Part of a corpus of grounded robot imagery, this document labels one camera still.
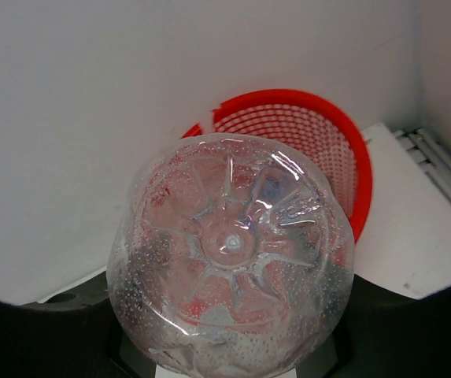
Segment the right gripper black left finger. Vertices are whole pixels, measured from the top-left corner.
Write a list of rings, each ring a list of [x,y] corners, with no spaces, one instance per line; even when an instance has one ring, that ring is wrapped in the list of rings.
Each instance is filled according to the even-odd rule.
[[[0,377],[127,377],[105,274],[43,303],[0,301]]]

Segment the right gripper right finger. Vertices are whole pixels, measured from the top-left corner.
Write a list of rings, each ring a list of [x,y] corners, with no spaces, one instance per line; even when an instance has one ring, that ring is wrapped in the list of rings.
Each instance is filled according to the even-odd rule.
[[[316,377],[451,377],[451,286],[412,299],[356,277]]]

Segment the clear plastic bottle diagonal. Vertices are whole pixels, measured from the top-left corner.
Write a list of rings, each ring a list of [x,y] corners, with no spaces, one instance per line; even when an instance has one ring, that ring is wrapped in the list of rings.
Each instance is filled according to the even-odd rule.
[[[274,377],[334,331],[353,285],[352,228],[326,176],[273,139],[180,139],[137,173],[109,257],[109,300],[155,364]]]

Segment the red mesh plastic bin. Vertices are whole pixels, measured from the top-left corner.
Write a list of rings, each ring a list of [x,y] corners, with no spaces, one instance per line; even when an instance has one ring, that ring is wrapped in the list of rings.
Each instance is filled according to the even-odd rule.
[[[360,238],[372,202],[372,164],[360,129],[336,105],[295,89],[253,91],[222,102],[210,128],[195,124],[185,135],[210,132],[274,139],[308,156]]]

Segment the aluminium front rail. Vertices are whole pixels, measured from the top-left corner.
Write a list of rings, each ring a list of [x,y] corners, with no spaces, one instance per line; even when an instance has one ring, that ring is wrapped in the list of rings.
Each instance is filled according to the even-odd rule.
[[[397,130],[394,138],[451,205],[451,155],[424,128]]]

